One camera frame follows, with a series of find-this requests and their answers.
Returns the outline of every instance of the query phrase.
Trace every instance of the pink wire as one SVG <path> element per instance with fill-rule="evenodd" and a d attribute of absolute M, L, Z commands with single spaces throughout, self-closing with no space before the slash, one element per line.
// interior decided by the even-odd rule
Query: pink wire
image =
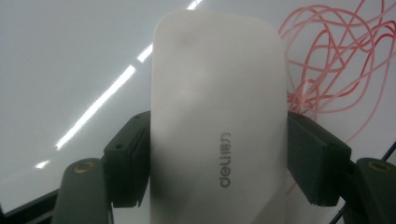
<path fill-rule="evenodd" d="M 389 68 L 396 57 L 396 21 L 386 21 L 385 17 L 396 8 L 396 2 L 388 8 L 385 0 L 381 1 L 381 9 L 378 15 L 365 20 L 361 15 L 361 8 L 365 1 L 361 0 L 354 11 L 342 8 L 327 7 L 324 5 L 313 5 L 297 8 L 289 14 L 280 26 L 278 32 L 285 43 L 285 55 L 290 66 L 301 68 L 300 74 L 289 74 L 291 91 L 288 91 L 289 110 L 305 114 L 314 120 L 321 114 L 340 113 L 357 106 L 366 96 L 373 78 L 382 79 L 381 89 L 376 97 L 374 107 L 356 132 L 346 142 L 348 143 L 359 135 L 378 109 L 386 81 L 389 76 Z M 322 29 L 315 31 L 314 41 L 304 57 L 304 61 L 292 59 L 290 50 L 298 43 L 298 37 L 306 34 L 306 28 L 312 24 L 321 24 Z M 358 35 L 356 29 L 364 30 L 364 34 Z M 343 32 L 337 41 L 335 32 Z M 378 51 L 380 44 L 389 45 L 389 51 Z M 312 60 L 318 53 L 324 52 L 324 66 L 313 65 Z M 387 57 L 380 62 L 377 55 Z M 353 59 L 363 57 L 362 66 L 357 67 L 356 73 L 347 74 L 346 68 Z M 349 83 L 341 84 L 341 90 L 335 90 L 334 85 L 340 84 L 342 77 L 354 77 Z M 336 107 L 338 100 L 349 99 L 356 94 L 347 105 Z M 293 184 L 287 193 L 291 193 L 296 184 Z"/>

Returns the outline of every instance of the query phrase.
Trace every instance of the white device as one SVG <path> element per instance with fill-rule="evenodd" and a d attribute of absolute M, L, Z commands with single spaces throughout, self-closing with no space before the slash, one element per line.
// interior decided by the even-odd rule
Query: white device
<path fill-rule="evenodd" d="M 286 68 L 276 30 L 179 11 L 153 44 L 151 224 L 283 223 Z"/>

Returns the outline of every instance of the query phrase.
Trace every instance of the black clamp jaw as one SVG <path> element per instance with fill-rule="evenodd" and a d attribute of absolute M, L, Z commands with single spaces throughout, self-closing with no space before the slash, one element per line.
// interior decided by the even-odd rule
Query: black clamp jaw
<path fill-rule="evenodd" d="M 310 203 L 336 206 L 341 196 L 346 224 L 396 223 L 394 165 L 369 158 L 352 162 L 350 147 L 305 116 L 289 112 L 288 125 L 288 168 Z M 51 219 L 56 224 L 112 223 L 112 207 L 140 205 L 149 182 L 150 112 L 132 117 L 104 152 L 102 159 L 71 164 L 50 203 L 39 200 L 10 216 L 1 213 L 0 221 L 15 223 L 20 211 L 32 218 L 32 210 L 53 208 L 56 197 Z M 40 219 L 51 212 L 36 213 Z"/>
<path fill-rule="evenodd" d="M 112 207 L 140 206 L 149 182 L 150 112 L 132 117 L 100 159 L 65 170 L 51 223 L 113 223 Z"/>
<path fill-rule="evenodd" d="M 371 158 L 349 158 L 351 148 L 305 116 L 288 115 L 288 168 L 306 199 L 336 206 L 346 224 L 396 223 L 396 167 Z"/>

